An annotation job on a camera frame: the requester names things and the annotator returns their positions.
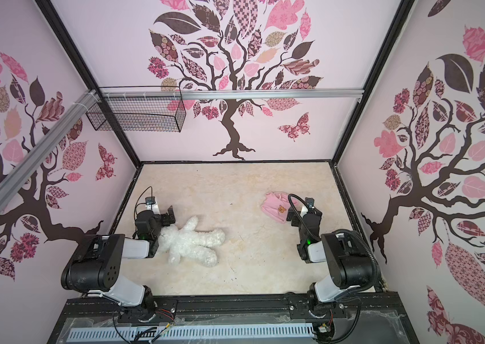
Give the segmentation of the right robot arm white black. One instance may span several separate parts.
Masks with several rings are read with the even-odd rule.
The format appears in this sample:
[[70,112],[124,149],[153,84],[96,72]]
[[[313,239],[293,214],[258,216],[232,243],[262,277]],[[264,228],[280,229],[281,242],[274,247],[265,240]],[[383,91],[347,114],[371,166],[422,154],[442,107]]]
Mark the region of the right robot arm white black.
[[308,263],[325,262],[328,274],[311,285],[309,298],[314,303],[341,302],[372,288],[380,277],[378,262],[358,232],[337,229],[320,234],[322,213],[304,206],[288,210],[287,221],[298,228],[297,251]]

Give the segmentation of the pink teddy hoodie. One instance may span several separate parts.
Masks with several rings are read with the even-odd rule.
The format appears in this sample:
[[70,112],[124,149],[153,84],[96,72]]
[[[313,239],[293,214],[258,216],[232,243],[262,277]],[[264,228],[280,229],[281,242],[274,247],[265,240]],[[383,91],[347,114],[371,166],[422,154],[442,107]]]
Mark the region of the pink teddy hoodie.
[[273,191],[265,195],[260,209],[262,212],[278,223],[284,224],[287,221],[290,202],[285,192]]

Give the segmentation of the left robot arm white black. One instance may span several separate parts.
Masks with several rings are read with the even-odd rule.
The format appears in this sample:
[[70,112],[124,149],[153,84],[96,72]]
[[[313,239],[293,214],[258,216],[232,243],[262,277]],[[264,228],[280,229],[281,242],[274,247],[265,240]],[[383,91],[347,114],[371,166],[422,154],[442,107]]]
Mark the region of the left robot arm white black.
[[162,229],[176,222],[171,206],[164,214],[157,213],[157,209],[153,206],[136,215],[132,239],[123,234],[85,236],[62,272],[63,289],[152,312],[156,308],[152,291],[123,276],[121,263],[124,259],[151,259],[156,255]]

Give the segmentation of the white teddy bear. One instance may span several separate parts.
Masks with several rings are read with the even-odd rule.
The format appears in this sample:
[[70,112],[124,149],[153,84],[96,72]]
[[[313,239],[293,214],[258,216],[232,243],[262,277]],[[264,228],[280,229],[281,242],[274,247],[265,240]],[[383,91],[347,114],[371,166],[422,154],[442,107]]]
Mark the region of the white teddy bear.
[[214,248],[225,242],[226,234],[222,229],[199,232],[196,230],[198,223],[198,217],[193,216],[181,229],[175,224],[164,227],[157,252],[167,253],[171,265],[178,265],[182,258],[187,258],[204,267],[215,267],[218,256]]

